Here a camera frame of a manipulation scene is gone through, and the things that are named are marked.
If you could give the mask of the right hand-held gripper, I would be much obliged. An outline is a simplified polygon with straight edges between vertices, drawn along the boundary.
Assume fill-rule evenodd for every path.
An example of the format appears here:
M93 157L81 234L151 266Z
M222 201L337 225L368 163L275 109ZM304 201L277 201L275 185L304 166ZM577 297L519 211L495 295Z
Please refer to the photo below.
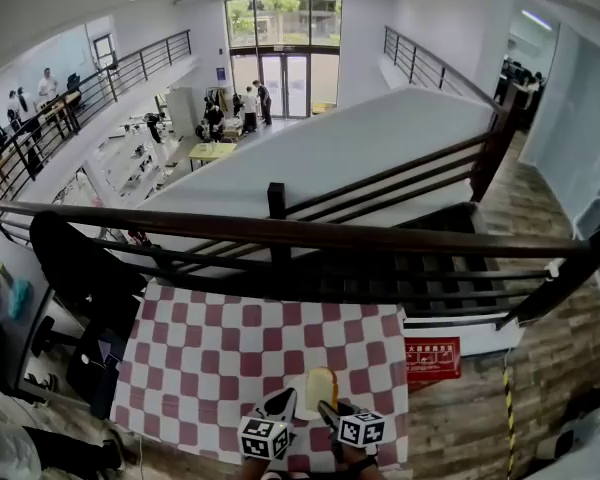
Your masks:
M385 440L386 419L376 411L351 405L346 400L338 400L336 409L320 400L317 408L331 428L331 447L336 457L343 456L345 445L367 451Z

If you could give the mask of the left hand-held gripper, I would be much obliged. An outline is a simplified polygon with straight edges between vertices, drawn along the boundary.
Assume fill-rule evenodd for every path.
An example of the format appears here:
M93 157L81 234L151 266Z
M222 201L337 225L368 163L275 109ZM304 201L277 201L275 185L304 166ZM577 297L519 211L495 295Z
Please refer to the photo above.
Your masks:
M296 407L295 388L267 394L241 419L238 427L241 455L269 461L282 459L293 440Z

